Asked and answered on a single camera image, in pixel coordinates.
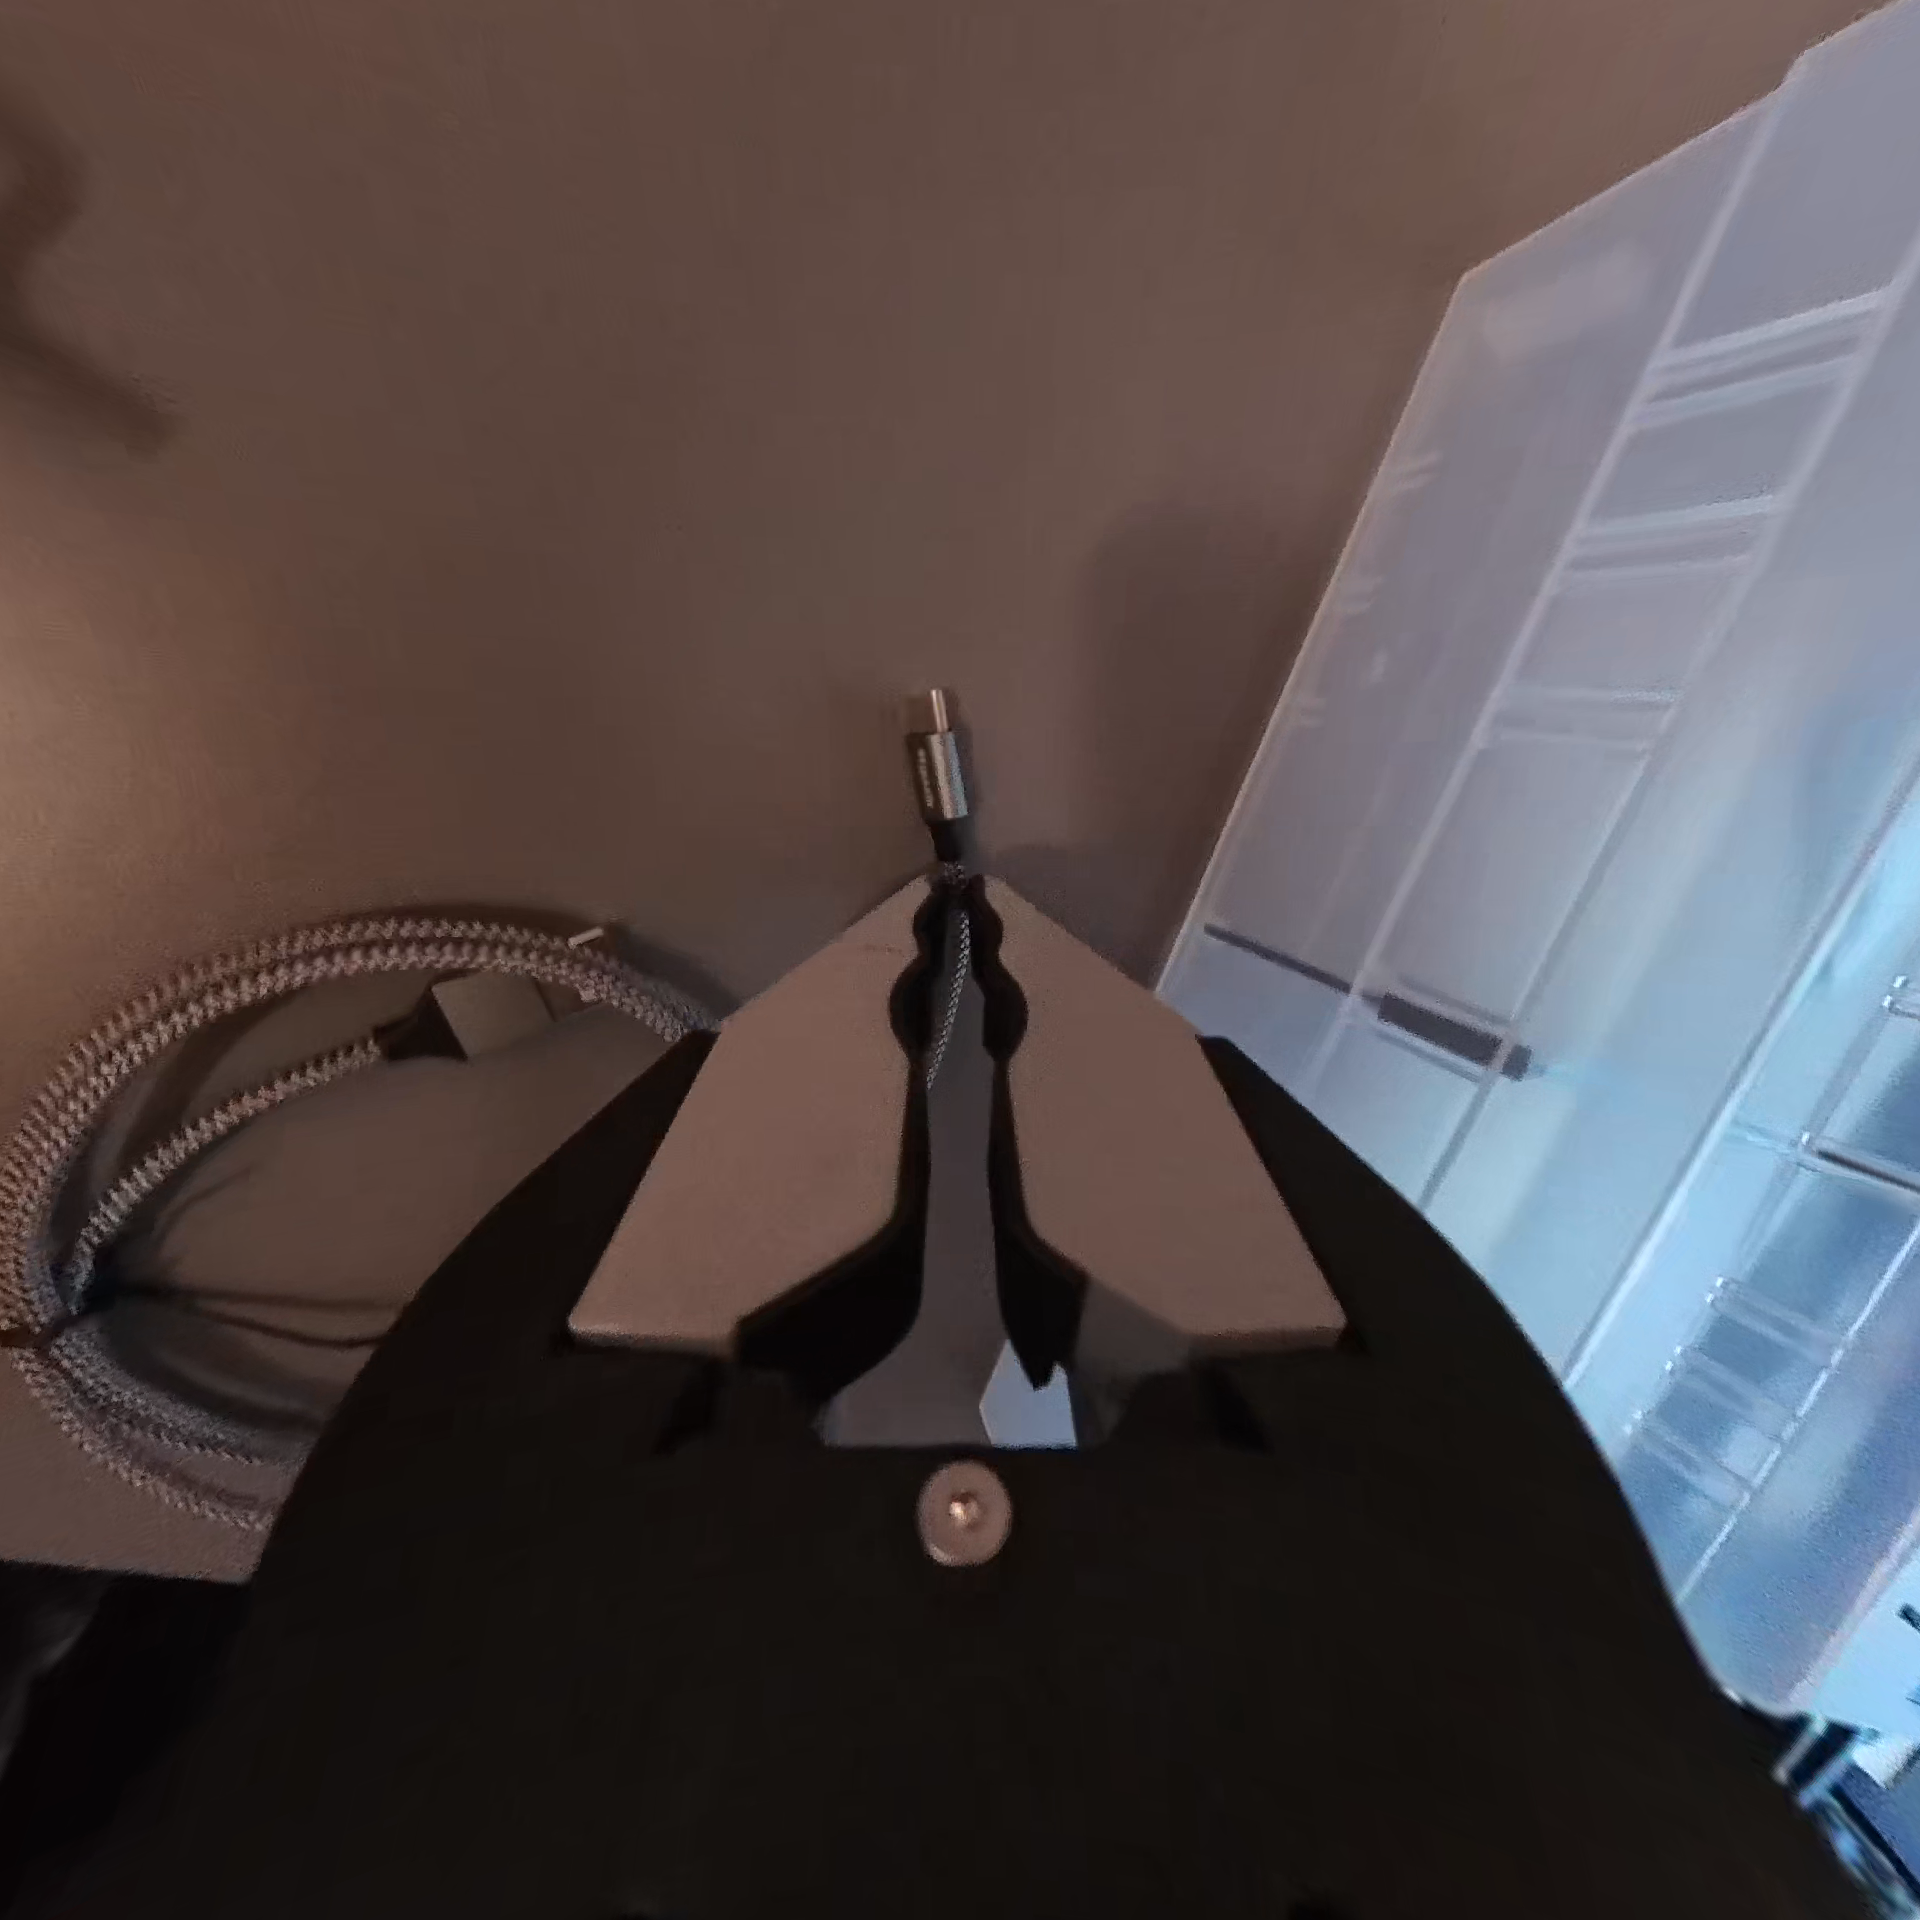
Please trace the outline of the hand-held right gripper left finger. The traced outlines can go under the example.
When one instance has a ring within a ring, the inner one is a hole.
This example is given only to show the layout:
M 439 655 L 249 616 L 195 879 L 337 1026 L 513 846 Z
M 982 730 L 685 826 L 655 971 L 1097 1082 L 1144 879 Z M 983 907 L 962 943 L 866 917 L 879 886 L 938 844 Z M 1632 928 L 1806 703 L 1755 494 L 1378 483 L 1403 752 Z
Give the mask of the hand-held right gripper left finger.
M 890 1355 L 921 1302 L 938 971 L 916 878 L 724 1019 L 568 1332 L 775 1373 L 816 1408 Z

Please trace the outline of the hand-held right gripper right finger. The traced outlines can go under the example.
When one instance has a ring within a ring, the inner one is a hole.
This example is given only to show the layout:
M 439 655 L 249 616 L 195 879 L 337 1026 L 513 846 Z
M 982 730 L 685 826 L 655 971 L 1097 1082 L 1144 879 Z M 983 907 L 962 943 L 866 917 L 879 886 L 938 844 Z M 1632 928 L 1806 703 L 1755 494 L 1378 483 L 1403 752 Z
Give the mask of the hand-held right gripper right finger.
M 1344 1307 L 1198 1029 L 1005 882 L 977 876 L 964 901 L 995 1299 L 1024 1381 L 1126 1396 L 1333 1349 Z

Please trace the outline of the clear plastic drawer organizer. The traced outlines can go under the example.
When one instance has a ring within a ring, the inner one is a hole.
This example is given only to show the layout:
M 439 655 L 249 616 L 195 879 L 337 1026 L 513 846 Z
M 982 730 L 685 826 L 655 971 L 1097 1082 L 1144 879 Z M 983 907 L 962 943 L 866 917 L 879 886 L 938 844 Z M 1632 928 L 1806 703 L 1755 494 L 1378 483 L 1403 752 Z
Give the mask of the clear plastic drawer organizer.
M 1721 1684 L 1916 1738 L 1917 7 L 1463 275 L 1160 987 L 1398 1187 Z

